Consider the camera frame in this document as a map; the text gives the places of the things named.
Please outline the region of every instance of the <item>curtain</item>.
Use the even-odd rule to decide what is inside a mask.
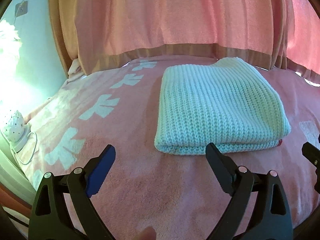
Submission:
[[[180,54],[240,57],[320,82],[320,19],[308,0],[49,0],[49,9],[66,71],[77,57],[88,75]]]

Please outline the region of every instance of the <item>lamp base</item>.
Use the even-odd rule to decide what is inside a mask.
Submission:
[[[19,139],[19,141],[15,142],[15,143],[11,143],[13,149],[15,150],[15,152],[19,152],[22,150],[22,148],[25,146],[25,144],[28,141],[28,134],[31,132],[31,125],[29,123],[27,123],[24,126],[24,132],[23,135],[21,136],[21,138]]]

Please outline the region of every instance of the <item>bed sheet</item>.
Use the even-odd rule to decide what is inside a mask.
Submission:
[[[37,189],[45,172],[69,173],[112,144],[116,161],[91,201],[114,237],[129,240],[153,226],[159,240],[206,239],[229,195],[220,188],[205,156],[161,153],[154,147],[154,137],[164,70],[215,62],[191,56],[137,59],[66,84],[27,117],[38,135],[39,150],[21,168]],[[320,147],[320,88],[290,70],[258,71],[280,95],[292,131],[278,147],[227,155],[252,172],[278,172],[296,227],[319,204],[313,189],[315,168],[302,156],[301,147],[306,141]],[[19,153],[22,160],[29,158],[33,146],[31,141],[25,145]],[[252,196],[238,233],[249,222]],[[82,230],[70,198],[66,200],[75,227]]]

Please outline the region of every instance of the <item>white fluffy object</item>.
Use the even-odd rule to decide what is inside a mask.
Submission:
[[[18,31],[6,20],[0,22],[0,73],[7,77],[15,73],[22,43]]]

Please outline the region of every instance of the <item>folded knit blanket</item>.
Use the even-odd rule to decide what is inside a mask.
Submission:
[[[203,155],[210,142],[222,153],[260,150],[277,146],[289,132],[278,93],[239,58],[164,72],[155,137],[159,151]]]

